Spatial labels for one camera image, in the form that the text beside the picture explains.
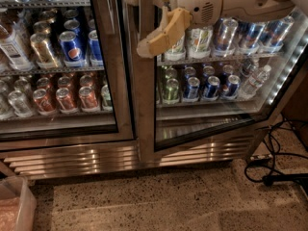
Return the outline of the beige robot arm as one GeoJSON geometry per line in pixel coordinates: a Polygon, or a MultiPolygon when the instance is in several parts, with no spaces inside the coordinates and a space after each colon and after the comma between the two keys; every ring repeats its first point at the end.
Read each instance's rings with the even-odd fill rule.
{"type": "MultiPolygon", "coordinates": [[[[124,0],[139,6],[141,0],[124,0]]],[[[294,7],[308,14],[308,0],[146,0],[163,10],[157,29],[138,43],[138,55],[153,58],[171,48],[189,28],[215,24],[221,17],[247,22],[280,19],[294,7]]]]}

